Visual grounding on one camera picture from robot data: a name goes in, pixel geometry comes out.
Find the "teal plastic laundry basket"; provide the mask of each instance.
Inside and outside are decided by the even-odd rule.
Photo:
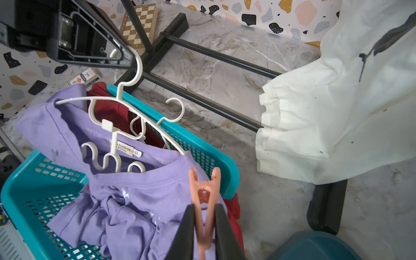
[[[115,95],[116,86],[107,86]],[[162,115],[133,96],[124,99],[158,121]],[[221,169],[223,198],[233,198],[240,175],[236,164],[225,154],[176,123],[164,121],[168,132],[210,176],[216,166]],[[37,260],[104,260],[99,247],[82,244],[71,248],[50,230],[47,222],[78,196],[88,178],[85,174],[53,164],[38,150],[33,151],[5,182],[1,201],[16,228]]]

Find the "pink clothespin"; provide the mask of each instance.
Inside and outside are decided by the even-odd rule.
[[[215,167],[211,174],[211,181],[198,182],[195,168],[189,170],[189,186],[191,201],[195,206],[195,230],[198,244],[198,258],[205,260],[205,251],[211,247],[214,234],[215,205],[220,197],[221,171]],[[207,217],[202,221],[201,204],[207,203]]]

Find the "hanger hook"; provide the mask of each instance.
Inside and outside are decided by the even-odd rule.
[[[133,55],[136,57],[136,64],[137,64],[137,69],[136,69],[136,75],[134,75],[134,78],[130,81],[127,82],[120,82],[119,85],[117,86],[117,95],[116,98],[119,100],[122,100],[122,95],[123,95],[123,88],[124,86],[133,86],[134,84],[136,84],[137,82],[139,82],[141,75],[143,73],[143,63],[141,62],[141,58],[140,55],[137,53],[137,51],[135,49],[133,49],[133,47],[129,46],[130,50],[133,52]],[[115,52],[114,50],[111,52],[110,56],[112,55],[116,55],[116,53],[118,53],[117,51]]]
[[[98,163],[98,149],[97,149],[97,146],[93,142],[86,142],[81,145],[82,159],[84,160],[87,157],[87,147],[91,149],[91,152],[92,152],[91,162],[94,168],[99,171],[104,170],[104,167],[102,167]]]
[[[141,173],[144,173],[146,171],[146,169],[144,168],[144,165],[139,161],[135,161],[135,162],[132,162],[131,164],[129,164],[129,167],[127,168],[127,171],[128,172],[133,172],[133,166],[137,166],[140,169]]]
[[[130,131],[133,133],[134,136],[139,137],[139,141],[145,144],[146,136],[144,135],[146,133],[146,122],[144,120],[141,120],[141,129],[142,131],[138,134],[134,131],[133,125],[136,120],[141,119],[141,117],[138,115],[130,122]]]
[[[177,101],[179,101],[179,103],[181,104],[181,106],[182,106],[182,111],[181,111],[181,114],[178,116],[178,117],[176,117],[175,119],[168,119],[168,118],[166,118],[165,116],[164,117],[162,117],[161,119],[159,119],[159,121],[157,121],[157,125],[160,125],[160,123],[162,123],[162,121],[163,120],[166,120],[167,122],[170,122],[170,123],[174,123],[174,122],[177,122],[177,121],[179,121],[182,117],[183,117],[183,114],[185,114],[185,106],[183,105],[183,102],[179,99],[179,98],[176,98],[176,97],[171,97],[171,98],[169,98],[168,100],[166,100],[166,104],[168,104],[169,102],[171,102],[172,100],[177,100]]]

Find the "black metal stand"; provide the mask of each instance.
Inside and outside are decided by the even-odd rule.
[[[218,104],[215,104],[203,97],[189,92],[183,88],[175,86],[161,78],[150,74],[154,66],[162,59],[169,48],[173,44],[180,45],[190,50],[205,54],[207,56],[216,58],[220,61],[235,65],[242,69],[255,72],[265,77],[274,78],[281,73],[272,71],[270,69],[237,59],[220,52],[213,51],[211,49],[199,46],[197,44],[185,41],[179,37],[188,29],[188,21],[186,15],[180,13],[170,25],[160,33],[159,37],[151,45],[150,41],[144,32],[143,26],[138,19],[135,9],[129,0],[121,0],[130,20],[136,29],[140,39],[145,45],[145,53],[141,56],[143,62],[143,76],[139,82],[131,87],[125,87],[125,91],[132,93],[143,79],[147,79],[165,89],[178,94],[204,108],[211,110],[253,132],[257,132],[262,126],[256,122],[253,122],[242,115],[239,115],[229,109],[223,108]],[[136,74],[136,66],[127,70],[127,72],[115,83],[116,85],[121,81],[129,81]],[[339,230],[341,223],[342,208],[345,198],[345,190],[347,186],[347,180],[337,183],[329,183],[325,185],[317,185],[315,187],[314,196],[310,202],[308,209],[308,223],[313,230],[325,231],[332,234],[336,234]]]

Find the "terrazzo pattern wall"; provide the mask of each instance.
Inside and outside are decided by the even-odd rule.
[[[119,0],[88,1],[105,11],[120,28],[125,11]],[[138,5],[142,0],[132,2]],[[3,56],[0,57],[0,120],[7,120],[17,113],[70,67],[48,58],[44,52],[23,53],[1,44],[0,54]]]
[[[341,0],[166,1],[318,47],[341,8]]]

